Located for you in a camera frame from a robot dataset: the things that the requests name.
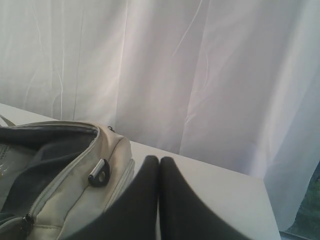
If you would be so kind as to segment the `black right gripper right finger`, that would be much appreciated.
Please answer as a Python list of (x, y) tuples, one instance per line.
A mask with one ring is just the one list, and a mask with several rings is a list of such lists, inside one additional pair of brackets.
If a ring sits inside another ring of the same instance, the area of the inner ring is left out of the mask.
[(163, 240), (246, 240), (208, 208), (171, 157), (159, 165), (159, 225)]

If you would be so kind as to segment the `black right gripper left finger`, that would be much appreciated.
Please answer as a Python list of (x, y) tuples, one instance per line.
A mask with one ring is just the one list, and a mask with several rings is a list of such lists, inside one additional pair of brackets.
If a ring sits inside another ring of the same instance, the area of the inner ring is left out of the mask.
[(155, 240), (159, 159), (147, 155), (132, 182), (98, 218), (67, 240)]

